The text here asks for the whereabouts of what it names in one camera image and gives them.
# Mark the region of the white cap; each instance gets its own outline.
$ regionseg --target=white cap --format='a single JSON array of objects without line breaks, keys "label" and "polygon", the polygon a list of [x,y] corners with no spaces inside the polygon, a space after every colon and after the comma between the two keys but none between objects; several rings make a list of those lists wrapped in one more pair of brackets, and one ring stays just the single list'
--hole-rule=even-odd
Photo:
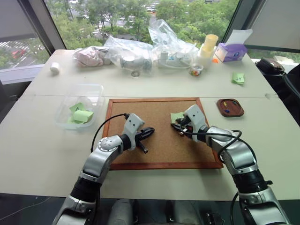
[{"label": "white cap", "polygon": [[60,65],[58,62],[53,62],[50,66],[52,74],[56,75],[60,73]]}]

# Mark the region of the car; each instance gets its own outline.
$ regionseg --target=car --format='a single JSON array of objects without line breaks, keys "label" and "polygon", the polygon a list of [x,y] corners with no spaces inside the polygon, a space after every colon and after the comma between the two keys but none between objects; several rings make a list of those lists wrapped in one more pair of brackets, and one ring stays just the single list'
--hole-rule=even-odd
[{"label": "car", "polygon": [[13,55],[14,59],[18,59],[18,58],[22,57],[25,53],[26,53],[25,49],[18,49],[16,51],[12,52],[12,55]]},{"label": "car", "polygon": [[77,3],[78,3],[78,0],[70,0],[69,3],[70,3],[70,4],[77,4]]}]

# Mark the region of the window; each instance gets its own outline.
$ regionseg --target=window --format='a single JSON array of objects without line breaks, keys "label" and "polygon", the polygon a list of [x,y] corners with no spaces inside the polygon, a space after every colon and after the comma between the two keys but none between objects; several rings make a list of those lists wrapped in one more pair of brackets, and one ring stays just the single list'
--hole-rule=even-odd
[{"label": "window", "polygon": [[17,0],[0,2],[0,69],[44,64],[49,58]]},{"label": "window", "polygon": [[290,59],[291,63],[300,63],[300,54],[292,52],[279,52],[279,51],[269,51],[269,50],[258,50],[258,49],[248,49],[248,55],[252,59],[270,58],[273,59],[274,56],[283,56]]},{"label": "window", "polygon": [[48,58],[38,38],[0,43],[0,69],[44,64]]},{"label": "window", "polygon": [[178,38],[200,46],[222,40],[239,0],[45,0],[68,49],[102,45],[108,35],[151,43],[149,23],[164,19]]}]

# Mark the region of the wooden frame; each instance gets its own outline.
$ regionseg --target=wooden frame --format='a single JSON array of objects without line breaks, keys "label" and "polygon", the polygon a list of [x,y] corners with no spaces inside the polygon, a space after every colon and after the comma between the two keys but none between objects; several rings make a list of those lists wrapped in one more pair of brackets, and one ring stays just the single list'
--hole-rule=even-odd
[{"label": "wooden frame", "polygon": [[[187,97],[187,98],[134,98],[134,99],[110,99],[106,112],[106,119],[112,116],[112,109],[114,103],[124,102],[170,102],[170,101],[195,101],[199,108],[204,113],[202,104],[198,97]],[[108,121],[103,129],[103,137],[108,135],[110,121]],[[133,170],[133,169],[191,169],[191,168],[223,168],[223,164],[219,161],[218,155],[212,150],[214,162],[159,162],[159,163],[122,163],[122,164],[111,164],[111,170]]]}]

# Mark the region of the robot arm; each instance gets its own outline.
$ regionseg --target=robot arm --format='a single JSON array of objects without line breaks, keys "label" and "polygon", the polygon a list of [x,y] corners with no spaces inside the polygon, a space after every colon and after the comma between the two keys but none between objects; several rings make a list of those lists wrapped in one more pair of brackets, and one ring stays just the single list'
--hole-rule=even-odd
[{"label": "robot arm", "polygon": [[238,133],[208,127],[197,105],[188,108],[184,116],[179,121],[180,125],[172,124],[173,127],[196,142],[206,142],[220,155],[238,189],[245,224],[289,224],[284,210],[268,186],[272,182],[264,180],[253,150],[246,142],[236,138]]},{"label": "robot arm", "polygon": [[139,140],[146,138],[146,131],[139,129],[144,125],[134,113],[130,114],[124,125],[122,135],[102,138],[86,160],[71,194],[65,199],[52,225],[90,225],[96,213],[96,202],[100,187],[109,171],[111,162],[125,150],[134,150],[141,145]]}]

